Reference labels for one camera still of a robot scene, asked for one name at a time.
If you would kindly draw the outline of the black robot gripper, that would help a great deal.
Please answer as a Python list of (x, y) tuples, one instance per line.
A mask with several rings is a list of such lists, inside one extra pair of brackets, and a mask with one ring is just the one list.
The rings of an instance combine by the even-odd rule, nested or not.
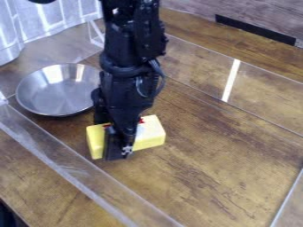
[(106, 160), (122, 160), (133, 154), (141, 115), (153, 107), (158, 82), (155, 73), (133, 77), (99, 73), (99, 87), (91, 92), (94, 123), (114, 124), (106, 128)]

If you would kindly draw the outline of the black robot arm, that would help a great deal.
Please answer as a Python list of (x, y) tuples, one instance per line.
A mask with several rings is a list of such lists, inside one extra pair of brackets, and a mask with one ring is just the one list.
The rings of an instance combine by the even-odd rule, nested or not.
[(158, 58), (169, 38), (161, 0), (99, 0), (106, 26), (99, 55), (101, 84), (91, 92), (95, 122), (107, 123), (105, 156), (127, 158), (134, 151), (142, 112), (153, 107), (166, 84)]

